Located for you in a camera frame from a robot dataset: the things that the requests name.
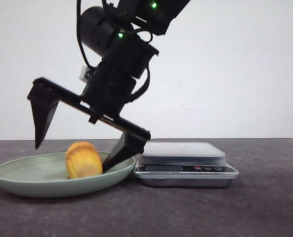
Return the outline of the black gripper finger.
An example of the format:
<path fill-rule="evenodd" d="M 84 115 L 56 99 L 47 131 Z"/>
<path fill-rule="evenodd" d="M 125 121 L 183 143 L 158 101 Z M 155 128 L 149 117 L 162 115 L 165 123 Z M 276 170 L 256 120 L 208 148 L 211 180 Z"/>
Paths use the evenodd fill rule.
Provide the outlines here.
<path fill-rule="evenodd" d="M 35 126 L 35 149 L 38 149 L 45 139 L 58 103 L 59 100 L 53 98 L 49 100 L 31 100 Z"/>
<path fill-rule="evenodd" d="M 115 147 L 102 163 L 103 171 L 107 171 L 116 164 L 144 152 L 146 138 L 132 133 L 123 132 Z"/>

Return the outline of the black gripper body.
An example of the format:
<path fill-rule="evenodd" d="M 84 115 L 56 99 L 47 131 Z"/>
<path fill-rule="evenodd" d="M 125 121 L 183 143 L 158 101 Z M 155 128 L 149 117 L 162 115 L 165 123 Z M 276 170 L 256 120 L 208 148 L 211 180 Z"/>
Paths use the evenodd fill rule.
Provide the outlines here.
<path fill-rule="evenodd" d="M 81 95 L 46 78 L 38 78 L 33 82 L 28 99 L 58 99 L 88 114 L 91 123 L 101 120 L 126 133 L 149 140 L 149 131 L 121 118 L 120 112 L 126 103 L 139 98 L 147 90 L 149 79 L 138 91 L 133 92 L 135 79 L 149 69 L 149 61 L 157 54 L 157 49 L 141 39 L 118 39 L 105 51 Z"/>

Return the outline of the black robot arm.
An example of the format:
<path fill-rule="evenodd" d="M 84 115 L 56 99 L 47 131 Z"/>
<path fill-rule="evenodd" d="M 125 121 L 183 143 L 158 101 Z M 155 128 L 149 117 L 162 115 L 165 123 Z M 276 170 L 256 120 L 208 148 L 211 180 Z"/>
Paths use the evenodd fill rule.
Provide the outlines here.
<path fill-rule="evenodd" d="M 164 35 L 171 21 L 187 5 L 185 0 L 122 0 L 117 6 L 103 1 L 85 11 L 77 10 L 77 40 L 101 56 L 97 66 L 86 65 L 81 95 L 49 81 L 34 80 L 28 95 L 35 125 L 35 148 L 48 131 L 59 102 L 89 115 L 91 123 L 103 121 L 122 131 L 122 136 L 103 162 L 103 170 L 141 154 L 150 132 L 121 118 L 126 103 L 143 95 L 150 81 L 134 90 L 136 80 L 149 71 L 149 62 L 159 52 L 140 32 Z"/>

